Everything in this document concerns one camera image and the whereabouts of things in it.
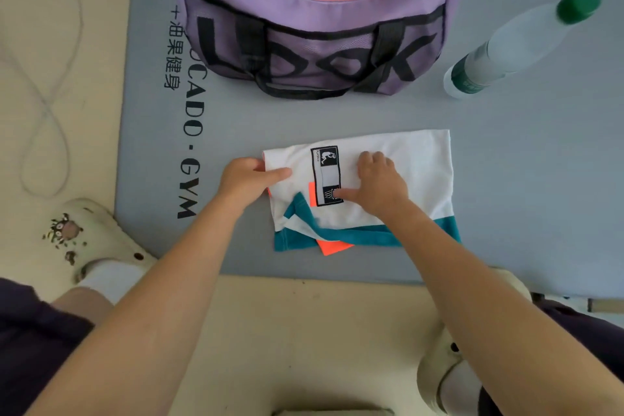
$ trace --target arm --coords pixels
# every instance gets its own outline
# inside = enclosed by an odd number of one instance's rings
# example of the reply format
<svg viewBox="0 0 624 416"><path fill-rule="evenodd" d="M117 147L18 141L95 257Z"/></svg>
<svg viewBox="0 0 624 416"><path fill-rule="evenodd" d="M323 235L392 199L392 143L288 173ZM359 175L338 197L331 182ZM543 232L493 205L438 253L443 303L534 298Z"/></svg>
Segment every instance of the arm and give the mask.
<svg viewBox="0 0 624 416"><path fill-rule="evenodd" d="M411 202L392 160L364 152L358 173L360 189L334 196L376 215L401 241L463 356L503 414L624 413L624 385Z"/></svg>
<svg viewBox="0 0 624 416"><path fill-rule="evenodd" d="M67 359L27 416L166 415L197 345L234 225L288 168L240 158L180 241Z"/></svg>

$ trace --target purple bag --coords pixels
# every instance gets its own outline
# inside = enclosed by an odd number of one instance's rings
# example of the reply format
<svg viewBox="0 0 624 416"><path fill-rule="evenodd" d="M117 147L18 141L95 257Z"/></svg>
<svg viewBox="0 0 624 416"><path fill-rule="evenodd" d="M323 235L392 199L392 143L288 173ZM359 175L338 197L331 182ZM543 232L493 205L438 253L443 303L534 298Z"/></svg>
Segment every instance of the purple bag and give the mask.
<svg viewBox="0 0 624 416"><path fill-rule="evenodd" d="M290 99L392 95L440 56L458 0L178 0L221 76Z"/></svg>

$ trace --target cord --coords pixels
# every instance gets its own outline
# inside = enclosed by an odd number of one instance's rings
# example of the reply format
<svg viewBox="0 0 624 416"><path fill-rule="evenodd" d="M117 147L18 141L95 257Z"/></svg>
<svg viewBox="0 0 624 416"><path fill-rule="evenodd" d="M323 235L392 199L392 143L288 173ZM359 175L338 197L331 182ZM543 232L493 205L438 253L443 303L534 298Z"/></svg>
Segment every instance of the cord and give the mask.
<svg viewBox="0 0 624 416"><path fill-rule="evenodd" d="M63 73L60 75L60 77L56 80L56 82L54 83L50 94L46 97L43 95L43 93L41 92L41 90L37 87L37 85L35 84L35 82L33 81L33 79L28 75L28 73L26 72L26 70L24 69L24 66L20 63L19 59L15 56L15 54L13 53L13 51L10 49L10 47L7 45L7 43L5 42L5 36L2 36L0 38L0 48L3 49L4 53L7 55L8 59L4 59L3 61L5 61L6 63L10 64L19 75L21 75L21 77L26 81L26 83L28 84L29 88L31 89L31 91L33 91L33 93L35 94L36 98L37 98L37 102L38 104L41 106L41 108L43 109L43 113L40 116L36 127L34 128L29 140L28 140L28 144L26 146L26 148L24 149L24 152L22 153L21 157L20 157L20 164L19 164L19 181L20 181L20 185L22 187L22 189L27 192L28 194L30 194L31 196L35 196L37 198L45 198L45 199L50 199L53 198L54 196L57 196L61 191L63 191L67 185L67 182L69 180L69 175L71 172L71 157L69 154L69 144L67 142L67 136L65 134L65 130L63 130L63 127L60 125L60 122L57 118L57 116L54 114L54 112L52 111L52 105L56 102L57 100L57 96L58 96L58 91L59 89L62 87L62 85L64 84L64 82L67 79L67 76L69 75L69 73L72 70L72 67L74 66L74 62L76 59L76 56L78 55L78 49L80 47L81 41L82 41L82 32L83 32L83 28L84 28L84 20L83 20L83 16L82 16L82 0L76 0L76 4L77 4L77 9L78 9L78 20L79 20L79 27L78 27L78 33L76 35L76 39L74 41L74 46L72 48L71 51L71 55L69 57L69 59L66 62L65 65L65 70L63 71ZM62 144L63 144L63 150L64 150L64 175L62 178L62 181L60 183L60 185L54 190L54 192L52 192L51 194L43 194L40 192L36 192L33 189L31 189L26 181L24 180L24 167L26 164L26 160L27 158L32 154L32 150L34 148L34 142L35 142L35 138L37 137L37 135L39 134L40 130L42 129L43 125L45 125L46 121L50 119L54 125L55 130L58 132Z"/></svg>

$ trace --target shirt label patch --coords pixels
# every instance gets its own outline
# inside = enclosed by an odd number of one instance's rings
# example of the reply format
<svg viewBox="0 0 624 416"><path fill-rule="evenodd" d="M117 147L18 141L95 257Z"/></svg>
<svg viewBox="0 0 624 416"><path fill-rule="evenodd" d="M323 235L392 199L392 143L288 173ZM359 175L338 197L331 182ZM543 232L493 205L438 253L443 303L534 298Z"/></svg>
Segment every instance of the shirt label patch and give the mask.
<svg viewBox="0 0 624 416"><path fill-rule="evenodd" d="M312 148L312 170L315 179L316 206L341 204L342 199L334 197L334 190L340 189L340 159L337 146Z"/></svg>

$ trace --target beige floor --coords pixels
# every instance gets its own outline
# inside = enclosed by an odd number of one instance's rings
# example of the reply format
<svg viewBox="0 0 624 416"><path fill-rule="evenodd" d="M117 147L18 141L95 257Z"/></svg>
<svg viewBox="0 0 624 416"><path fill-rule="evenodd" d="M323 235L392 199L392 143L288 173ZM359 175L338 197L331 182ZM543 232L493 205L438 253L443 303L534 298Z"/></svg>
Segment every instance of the beige floor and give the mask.
<svg viewBox="0 0 624 416"><path fill-rule="evenodd" d="M70 56L75 0L0 0L0 276L35 286L45 299L69 282L67 263L41 240L51 208L76 196L113 205L128 2L83 0L84 37L54 106L71 175L61 194L39 199L22 190L19 166L42 111L5 63L6 48L47 93ZM62 177L50 125L26 161L25 180L40 192ZM223 276L172 415L371 406L430 414L416 368L439 326L423 288Z"/></svg>

